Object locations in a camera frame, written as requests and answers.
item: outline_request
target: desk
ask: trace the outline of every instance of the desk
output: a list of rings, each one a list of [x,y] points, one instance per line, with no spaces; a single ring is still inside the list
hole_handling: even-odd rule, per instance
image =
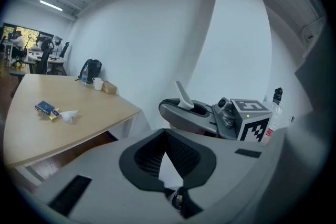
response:
[[[43,52],[30,52],[28,53],[28,58],[31,60],[35,60],[35,61],[41,61],[41,58],[38,57],[42,57]],[[55,58],[54,56],[49,56],[48,59],[48,63],[64,63],[65,59],[61,58],[61,57],[56,57],[56,60],[52,60],[52,58]]]
[[[41,177],[26,166],[81,144],[111,127],[130,120],[140,109],[118,95],[83,87],[77,77],[26,74],[10,105],[4,133],[4,162],[33,184]],[[79,110],[73,124],[52,122],[35,111],[42,100],[60,111]]]
[[[8,58],[9,58],[8,66],[10,67],[11,66],[10,62],[12,61],[13,42],[6,40],[2,44],[5,45],[5,46],[10,46],[11,47],[11,51],[10,51],[9,56],[8,56]]]

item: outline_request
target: brown box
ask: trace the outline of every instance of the brown box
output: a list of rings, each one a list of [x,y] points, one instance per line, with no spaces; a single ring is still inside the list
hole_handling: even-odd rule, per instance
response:
[[[104,81],[102,90],[107,94],[116,94],[117,87],[108,81]]]

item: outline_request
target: water bottle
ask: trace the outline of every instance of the water bottle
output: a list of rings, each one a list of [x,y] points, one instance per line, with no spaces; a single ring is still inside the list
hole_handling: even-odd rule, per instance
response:
[[[89,66],[86,65],[84,67],[84,70],[83,70],[83,73],[82,73],[82,86],[85,86],[86,85],[86,82],[88,80],[88,73],[89,73]]]

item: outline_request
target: backpack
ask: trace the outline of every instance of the backpack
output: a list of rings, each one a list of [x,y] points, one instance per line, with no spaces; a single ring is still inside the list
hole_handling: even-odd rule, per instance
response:
[[[80,71],[80,74],[78,76],[79,79],[82,78],[83,70],[86,65],[88,65],[89,68],[87,83],[91,84],[93,83],[92,78],[96,78],[99,75],[102,64],[98,60],[92,60],[92,59],[87,60],[84,66],[82,67],[82,70]]]

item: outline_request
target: black cap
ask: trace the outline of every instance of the black cap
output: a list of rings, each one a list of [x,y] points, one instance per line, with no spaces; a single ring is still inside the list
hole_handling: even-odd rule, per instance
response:
[[[280,101],[281,101],[282,93],[283,93],[282,88],[275,89],[274,95],[273,95],[273,102],[275,100],[278,100],[278,102],[276,102],[276,103],[279,104]]]

